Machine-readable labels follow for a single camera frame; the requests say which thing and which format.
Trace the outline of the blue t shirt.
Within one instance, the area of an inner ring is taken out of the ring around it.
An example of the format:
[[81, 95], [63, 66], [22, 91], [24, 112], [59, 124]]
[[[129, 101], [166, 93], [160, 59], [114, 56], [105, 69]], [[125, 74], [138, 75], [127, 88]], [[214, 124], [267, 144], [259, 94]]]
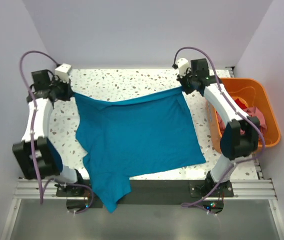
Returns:
[[205, 163], [180, 87], [116, 102], [74, 97], [83, 164], [108, 212], [131, 192], [131, 177]]

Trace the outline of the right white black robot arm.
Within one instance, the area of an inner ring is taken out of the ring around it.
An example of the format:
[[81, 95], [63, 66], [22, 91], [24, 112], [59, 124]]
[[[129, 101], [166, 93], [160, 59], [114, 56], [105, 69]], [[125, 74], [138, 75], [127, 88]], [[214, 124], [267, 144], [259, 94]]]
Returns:
[[234, 165], [257, 150], [259, 119], [245, 113], [229, 95], [220, 78], [210, 75], [206, 59], [188, 61], [180, 58], [174, 66], [178, 69], [177, 80], [183, 91], [186, 94], [199, 92], [215, 108], [225, 126], [219, 143], [221, 155], [204, 185], [205, 192], [214, 197], [222, 191], [221, 183], [230, 179]]

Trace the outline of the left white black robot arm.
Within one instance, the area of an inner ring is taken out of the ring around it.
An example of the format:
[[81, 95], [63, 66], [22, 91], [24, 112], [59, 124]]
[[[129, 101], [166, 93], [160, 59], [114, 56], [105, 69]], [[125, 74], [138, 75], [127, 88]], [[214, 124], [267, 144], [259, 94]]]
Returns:
[[48, 69], [32, 72], [34, 83], [27, 97], [29, 117], [26, 131], [20, 143], [12, 150], [28, 180], [56, 177], [68, 183], [68, 191], [80, 196], [85, 191], [83, 178], [78, 170], [64, 165], [62, 158], [49, 140], [49, 122], [56, 101], [70, 101], [74, 93], [69, 78], [72, 67], [58, 66], [54, 72]]

